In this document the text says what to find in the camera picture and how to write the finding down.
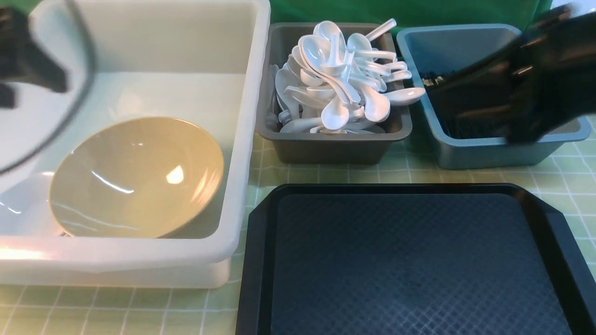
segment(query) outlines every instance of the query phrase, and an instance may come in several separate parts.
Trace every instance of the cable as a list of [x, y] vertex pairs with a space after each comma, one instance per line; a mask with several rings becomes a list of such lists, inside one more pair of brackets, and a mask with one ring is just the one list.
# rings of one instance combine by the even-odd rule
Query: cable
[[81, 36], [83, 39], [83, 47], [86, 50], [86, 58], [87, 58], [87, 76], [85, 82], [83, 83], [83, 87], [81, 93], [74, 101], [74, 103], [70, 106], [66, 116], [62, 119], [62, 121], [58, 124], [58, 127], [45, 139], [43, 140], [37, 147], [35, 147], [32, 151], [26, 154], [23, 158], [17, 160], [16, 162], [10, 164], [7, 167], [3, 167], [0, 169], [0, 175], [3, 175], [7, 172], [14, 170], [15, 168], [25, 164], [33, 157], [37, 156], [42, 150], [47, 148], [60, 134], [64, 132], [66, 128], [72, 123], [73, 119], [79, 112], [81, 105], [85, 102], [85, 99], [89, 95], [91, 91], [91, 87], [93, 86], [95, 72], [97, 69], [97, 60], [95, 57], [95, 45], [91, 39], [91, 34], [89, 33], [89, 29], [87, 24], [85, 23], [85, 19], [83, 18], [83, 14], [75, 2], [75, 0], [64, 0], [66, 7], [70, 11], [72, 17], [74, 18], [75, 23], [79, 26], [79, 30], [81, 32]]

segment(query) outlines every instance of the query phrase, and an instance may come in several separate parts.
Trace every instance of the white plastic spoon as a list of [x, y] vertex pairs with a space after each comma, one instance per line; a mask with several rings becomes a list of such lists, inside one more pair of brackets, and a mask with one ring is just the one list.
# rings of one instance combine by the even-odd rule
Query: white plastic spoon
[[321, 48], [325, 45], [328, 45], [328, 42], [324, 38], [314, 35], [302, 36], [298, 41], [300, 54], [303, 56], [306, 65], [331, 85], [342, 104], [348, 106], [359, 103], [360, 95], [352, 85], [341, 78], [328, 76], [320, 69], [320, 64], [324, 60], [324, 51]]
[[408, 69], [408, 65], [406, 65], [406, 62], [404, 61], [395, 61], [393, 63], [387, 63], [383, 65], [391, 71], [401, 71]]
[[292, 115], [290, 114], [289, 110], [283, 110], [279, 113], [277, 119], [283, 126], [285, 126], [288, 124], [288, 122], [292, 121]]
[[267, 80], [267, 101], [268, 102], [273, 102], [273, 96], [276, 94], [275, 92], [275, 76], [277, 75], [277, 71], [279, 71], [280, 68], [277, 65], [270, 65], [269, 66], [269, 77]]
[[348, 122], [357, 122], [364, 117], [364, 108], [360, 107], [354, 110], [350, 110], [350, 120]]
[[309, 131], [311, 128], [322, 126], [323, 123], [320, 117], [313, 117], [310, 119], [297, 119], [290, 121], [287, 125], [283, 126], [280, 129], [280, 133], [296, 133], [296, 132], [306, 132]]
[[366, 35], [367, 40], [374, 41], [375, 39], [382, 36], [384, 33], [390, 31], [394, 27], [398, 25], [398, 22], [395, 21], [394, 18], [389, 19], [389, 21], [381, 24], [379, 27], [376, 27], [372, 32], [369, 32]]
[[347, 125], [345, 125], [343, 127], [343, 129], [352, 129], [352, 130], [368, 129], [368, 128], [374, 126], [375, 124], [376, 124], [375, 122], [369, 121], [367, 119], [360, 119], [360, 120], [358, 120], [358, 122], [348, 123]]
[[350, 84], [352, 86], [356, 86], [361, 83], [364, 85], [372, 86], [375, 91], [381, 91], [381, 84], [380, 81], [371, 77], [361, 76], [361, 75], [351, 75], [349, 79]]
[[292, 48], [292, 57], [294, 58], [294, 60], [298, 63], [298, 65], [305, 69], [307, 72], [310, 71], [310, 67], [308, 67], [303, 59], [302, 59], [302, 54], [300, 52], [300, 48], [296, 45], [294, 48]]
[[309, 106], [313, 108], [325, 108], [327, 103], [319, 99], [314, 99], [308, 94], [308, 91], [303, 88], [288, 86], [285, 88], [284, 93], [289, 97], [294, 98], [299, 104], [303, 106]]
[[313, 98], [319, 100], [331, 100], [335, 96], [335, 91], [330, 85], [323, 86], [309, 86], [306, 88], [306, 92]]
[[342, 80], [349, 82], [350, 74], [352, 73], [352, 63], [354, 60], [354, 49], [348, 48], [346, 51], [343, 62], [345, 63], [346, 67], [343, 69], [342, 72]]
[[298, 86], [298, 80], [289, 70], [280, 69], [275, 75], [275, 91], [277, 92], [278, 102], [282, 109], [287, 109], [292, 115], [292, 119], [298, 119], [298, 103], [285, 94], [288, 86]]
[[372, 61], [355, 58], [354, 63], [356, 63], [361, 70], [377, 73], [381, 76], [388, 76], [391, 74], [391, 70], [389, 70], [386, 66], [373, 63]]
[[323, 80], [309, 75], [304, 69], [300, 69], [300, 80], [302, 80], [306, 86], [321, 86], [325, 83]]
[[329, 56], [327, 61], [321, 63], [321, 69], [323, 72], [330, 76], [340, 76], [343, 70], [346, 68], [346, 63], [340, 58], [339, 51], [339, 38], [338, 34], [331, 35], [331, 48], [329, 49]]
[[360, 84], [358, 87], [364, 95], [364, 116], [371, 122], [379, 122], [389, 115], [391, 105], [389, 99], [374, 88]]
[[300, 78], [300, 70], [302, 68], [300, 67], [300, 64], [298, 64], [298, 62], [294, 59], [294, 56], [289, 55], [288, 62], [286, 64], [288, 64], [288, 69], [290, 70], [290, 72], [292, 72], [292, 74], [294, 74], [297, 78]]
[[338, 129], [336, 131], [331, 131], [324, 126], [318, 126], [311, 129], [311, 134], [347, 134], [347, 130]]
[[331, 21], [323, 21], [318, 23], [313, 30], [313, 35], [322, 37], [331, 42], [333, 34], [339, 35], [339, 50], [341, 53], [346, 52], [346, 39], [343, 37], [342, 30]]
[[341, 129], [347, 124], [349, 119], [350, 112], [342, 105], [337, 96], [321, 112], [323, 125], [331, 131]]
[[424, 88], [412, 87], [398, 89], [397, 91], [388, 92], [383, 94], [384, 97], [389, 99], [391, 105], [395, 106], [407, 106], [420, 100], [420, 98], [426, 93]]
[[356, 57], [359, 58], [380, 58], [384, 60], [394, 60], [395, 52], [391, 51], [374, 51], [374, 50], [356, 50]]
[[391, 83], [399, 80], [412, 79], [412, 73], [408, 70], [401, 70], [393, 72], [392, 74], [382, 78], [384, 82]]
[[371, 42], [363, 34], [354, 33], [347, 38], [347, 47], [355, 51], [372, 51]]
[[387, 91], [387, 84], [381, 79], [381, 75], [378, 73], [371, 73], [371, 77], [378, 81], [378, 85], [380, 86], [379, 92], [386, 92]]
[[344, 129], [347, 134], [374, 134], [373, 132], [363, 129]]

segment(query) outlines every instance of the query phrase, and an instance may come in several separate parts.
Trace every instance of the ceramic bowl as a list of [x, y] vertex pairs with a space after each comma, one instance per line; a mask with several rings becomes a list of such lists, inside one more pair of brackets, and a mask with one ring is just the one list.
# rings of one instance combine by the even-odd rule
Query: ceramic bowl
[[133, 119], [64, 159], [50, 208], [72, 236], [164, 237], [205, 209], [223, 174], [224, 156], [204, 129], [168, 117]]

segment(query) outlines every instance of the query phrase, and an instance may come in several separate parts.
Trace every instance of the black tray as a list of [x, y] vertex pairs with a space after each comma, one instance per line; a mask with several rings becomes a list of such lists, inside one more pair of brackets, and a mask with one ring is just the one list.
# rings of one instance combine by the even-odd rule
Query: black tray
[[596, 334], [596, 283], [515, 185], [284, 185], [250, 214], [236, 334]]

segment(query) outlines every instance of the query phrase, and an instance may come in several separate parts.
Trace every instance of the green checkered tablecloth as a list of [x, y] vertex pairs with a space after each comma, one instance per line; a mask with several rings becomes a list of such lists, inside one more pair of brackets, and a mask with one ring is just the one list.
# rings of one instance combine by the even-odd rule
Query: green checkered tablecloth
[[[592, 127], [596, 116], [590, 118]], [[512, 182], [566, 217], [596, 277], [596, 129], [532, 167], [448, 171], [414, 132], [379, 165], [285, 165], [269, 141], [254, 137], [246, 216], [277, 185], [306, 182]], [[216, 290], [0, 286], [3, 335], [234, 334], [246, 220], [229, 282]]]

